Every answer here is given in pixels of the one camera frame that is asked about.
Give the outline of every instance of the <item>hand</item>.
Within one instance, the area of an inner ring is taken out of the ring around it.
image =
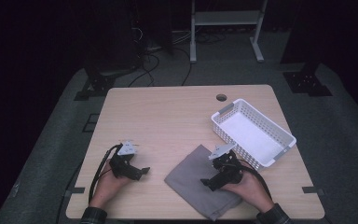
[[[248,163],[241,164],[252,168]],[[274,206],[274,202],[267,195],[263,185],[249,172],[242,172],[242,180],[238,184],[226,184],[222,189],[232,191],[242,197],[250,205],[257,208],[261,213],[266,213]]]
[[[115,177],[111,171],[112,168],[110,167],[109,162],[110,160],[106,161],[106,164],[101,171],[101,176],[98,179],[94,196],[89,202],[89,207],[104,209],[106,204],[115,197],[118,191],[131,182],[126,176]]]

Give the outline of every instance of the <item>sleeve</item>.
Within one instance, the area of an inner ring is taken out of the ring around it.
[[[281,209],[278,203],[275,203],[275,205],[266,213],[262,214],[259,213],[257,215],[257,219],[262,224],[293,224],[294,222],[292,219],[290,219],[289,216],[284,213],[284,211]]]
[[[104,224],[107,213],[96,207],[88,207],[83,213],[80,224]]]

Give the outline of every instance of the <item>gray towel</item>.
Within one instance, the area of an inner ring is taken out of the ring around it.
[[[201,179],[210,179],[218,173],[208,159],[211,151],[197,147],[165,178],[165,182],[205,217],[215,221],[225,212],[241,203],[241,197],[230,191],[211,191]]]

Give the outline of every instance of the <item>black cable on floor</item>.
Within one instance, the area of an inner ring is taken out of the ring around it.
[[[152,77],[152,75],[150,74],[150,72],[153,71],[153,70],[155,70],[155,69],[158,67],[158,65],[159,65],[159,58],[158,58],[157,56],[153,55],[153,54],[148,54],[148,56],[153,57],[153,58],[155,58],[155,59],[157,60],[156,65],[153,66],[152,69],[150,69],[150,70],[147,70],[147,69],[145,69],[145,67],[144,67],[145,72],[142,73],[141,75],[139,75],[138,77],[136,77],[136,78],[128,85],[128,87],[130,87],[136,80],[138,80],[140,77],[143,77],[144,75],[149,75],[149,76],[150,76],[151,82],[148,84],[148,86],[150,86],[150,85],[154,82],[154,78]]]
[[[177,50],[182,51],[182,52],[187,56],[188,61],[189,61],[188,72],[187,72],[187,74],[186,74],[185,79],[184,79],[183,82],[182,82],[182,85],[181,85],[181,86],[185,86],[185,83],[186,83],[188,77],[190,76],[191,68],[192,68],[192,65],[191,65],[191,62],[190,62],[190,55],[188,55],[188,53],[187,53],[185,50],[183,50],[183,49],[179,49],[179,48],[173,48],[173,49],[177,49]]]

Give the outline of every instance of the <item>metal stand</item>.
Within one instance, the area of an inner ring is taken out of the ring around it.
[[[190,61],[197,62],[196,53],[196,26],[199,25],[246,25],[256,24],[255,36],[250,38],[255,57],[259,63],[264,62],[264,57],[258,47],[257,41],[261,31],[261,25],[267,7],[267,1],[263,0],[260,10],[251,11],[212,11],[196,12],[195,0],[191,2],[191,41],[190,41]]]

